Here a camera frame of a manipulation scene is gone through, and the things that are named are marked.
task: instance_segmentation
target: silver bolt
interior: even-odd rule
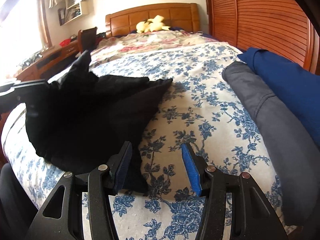
[[[215,171],[216,171],[216,167],[215,167],[215,166],[212,166],[212,165],[209,165],[209,166],[207,166],[207,171],[209,171],[209,172],[215,172]]]
[[[105,171],[107,168],[108,168],[108,165],[106,165],[106,164],[101,164],[101,165],[98,167],[98,170],[99,170],[99,171]]]
[[[249,173],[243,172],[243,173],[242,173],[242,177],[245,178],[245,179],[248,179],[248,178],[250,178],[251,176],[250,176]]]
[[[65,174],[63,174],[63,176],[65,177],[65,178],[71,178],[72,177],[72,172],[71,171],[67,171]]]

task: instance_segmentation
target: yellow plush toy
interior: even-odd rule
[[[146,22],[139,22],[136,26],[137,33],[143,33],[143,32],[153,32],[153,31],[160,31],[160,30],[169,30],[169,26],[164,26],[164,23],[162,22],[164,20],[164,17],[157,15],[153,19],[149,19]]]

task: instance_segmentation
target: white bedsheet with blue flowers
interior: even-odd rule
[[[197,155],[223,172],[250,172],[282,219],[280,183],[262,137],[221,77],[223,68],[238,60],[239,53],[227,43],[210,42],[127,55],[92,66],[98,76],[173,78],[140,144],[141,171],[150,185],[149,195],[123,191],[110,197],[119,239],[195,238],[204,200],[190,188],[181,158],[180,145],[184,142],[189,142]],[[39,208],[64,172],[36,155],[28,141],[23,111],[24,105],[15,109],[19,118],[7,121],[6,129],[10,131],[2,141],[18,180]],[[230,230],[231,204],[228,197],[226,232]],[[86,193],[83,223],[84,237],[91,239]]]

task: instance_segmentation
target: window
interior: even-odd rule
[[[16,73],[17,65],[43,48],[37,0],[20,0],[0,27],[0,80]]]

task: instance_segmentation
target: gray sleeve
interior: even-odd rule
[[[222,73],[263,137],[280,179],[286,225],[303,225],[318,198],[320,152],[296,116],[241,62]]]

